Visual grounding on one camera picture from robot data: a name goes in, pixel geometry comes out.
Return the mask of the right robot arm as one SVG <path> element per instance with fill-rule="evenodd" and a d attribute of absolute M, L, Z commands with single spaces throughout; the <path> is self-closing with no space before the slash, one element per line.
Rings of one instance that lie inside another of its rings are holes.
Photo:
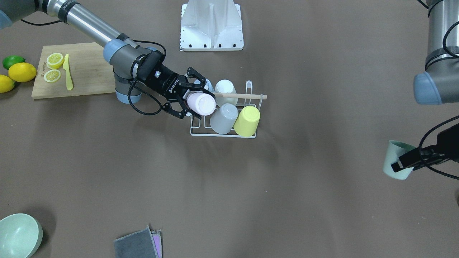
<path fill-rule="evenodd" d="M 2 0 L 1 28 L 6 28 L 32 13 L 41 11 L 55 17 L 85 34 L 103 49 L 103 57 L 113 67 L 116 95 L 136 112 L 153 116 L 164 111 L 179 119 L 185 116 L 212 114 L 216 109 L 215 95 L 205 88 L 207 79 L 192 67 L 184 75 L 167 68 L 163 62 L 167 51 L 142 47 L 140 40 L 131 39 L 116 30 L 76 0 Z M 166 99 L 164 104 L 141 85 Z M 159 104 L 152 113 L 136 107 L 141 96 L 148 96 Z"/>

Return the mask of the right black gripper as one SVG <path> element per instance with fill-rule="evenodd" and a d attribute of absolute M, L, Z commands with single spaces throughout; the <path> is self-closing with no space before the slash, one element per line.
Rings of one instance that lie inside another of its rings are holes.
<path fill-rule="evenodd" d="M 147 54 L 137 68 L 137 78 L 147 87 L 169 102 L 162 105 L 162 110 L 178 119 L 191 116 L 201 119 L 201 115 L 187 106 L 184 101 L 187 90 L 203 92 L 207 80 L 194 68 L 189 67 L 185 75 L 179 75 L 162 64 L 164 55 L 159 51 Z"/>

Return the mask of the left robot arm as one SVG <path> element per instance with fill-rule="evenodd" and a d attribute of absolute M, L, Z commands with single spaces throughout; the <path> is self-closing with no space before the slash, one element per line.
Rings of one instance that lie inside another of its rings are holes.
<path fill-rule="evenodd" d="M 458 20 L 457 0 L 427 0 L 429 38 L 425 71 L 413 80 L 415 101 L 422 105 L 457 103 L 459 99 Z M 389 141 L 383 172 L 397 180 L 408 178 L 412 171 L 429 168 L 449 178 L 458 179 L 433 168 L 446 161 L 458 162 L 458 125 L 438 133 L 434 145 L 423 147 L 433 129 L 417 147 L 394 140 Z"/>

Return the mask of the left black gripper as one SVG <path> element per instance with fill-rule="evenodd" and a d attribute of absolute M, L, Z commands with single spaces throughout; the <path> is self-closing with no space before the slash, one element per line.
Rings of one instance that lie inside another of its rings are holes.
<path fill-rule="evenodd" d="M 396 161 L 391 163 L 393 172 L 397 173 L 403 169 L 412 168 L 418 170 L 433 163 L 444 163 L 452 160 L 459 162 L 459 125 L 456 124 L 437 135 L 437 142 L 433 149 L 415 148 L 400 155 Z"/>

